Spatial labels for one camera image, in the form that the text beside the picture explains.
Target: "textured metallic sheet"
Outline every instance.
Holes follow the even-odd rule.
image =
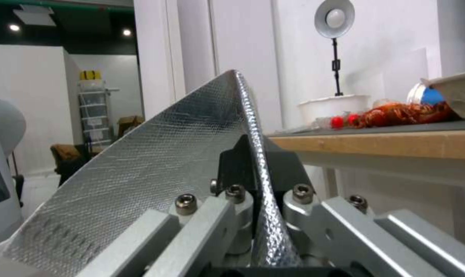
[[[3,256],[76,275],[147,209],[181,193],[209,196],[220,152],[247,133],[262,187],[252,264],[300,263],[275,203],[249,89],[229,71],[136,128],[87,163],[10,239]]]

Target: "ceiling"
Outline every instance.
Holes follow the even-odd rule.
[[[106,0],[106,2],[131,2]],[[104,2],[86,0],[83,2]],[[49,16],[52,26],[26,25],[13,10],[20,4],[41,4],[53,10]],[[19,32],[9,29],[10,24],[20,26]],[[123,29],[131,30],[125,37]],[[71,54],[136,54],[135,18],[132,7],[115,7],[101,4],[80,4],[67,0],[0,2],[0,44],[63,46]]]

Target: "hex socket screw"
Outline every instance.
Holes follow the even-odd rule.
[[[225,198],[234,204],[243,203],[246,196],[246,189],[243,185],[234,184],[225,190]]]
[[[297,184],[292,189],[292,199],[299,204],[309,204],[313,201],[315,191],[307,184]]]
[[[366,214],[367,207],[369,206],[369,204],[367,203],[366,198],[364,198],[364,197],[362,197],[360,195],[354,194],[354,195],[351,195],[348,198],[348,202],[352,206],[354,206],[356,209],[360,210],[363,214]]]
[[[174,201],[176,212],[180,215],[190,215],[197,211],[197,199],[190,193],[181,194]]]

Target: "red ball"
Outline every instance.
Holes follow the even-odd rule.
[[[359,125],[359,115],[356,113],[353,113],[348,116],[347,121],[350,126],[357,126]]]
[[[331,128],[343,128],[343,117],[334,116],[331,118]]]

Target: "black mount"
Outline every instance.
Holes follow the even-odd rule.
[[[340,91],[340,83],[338,82],[338,71],[340,70],[340,60],[338,59],[337,39],[332,38],[332,41],[333,41],[333,54],[335,55],[335,59],[331,62],[331,70],[335,72],[335,81],[337,83],[337,93],[335,93],[335,96],[342,96],[343,92]]]

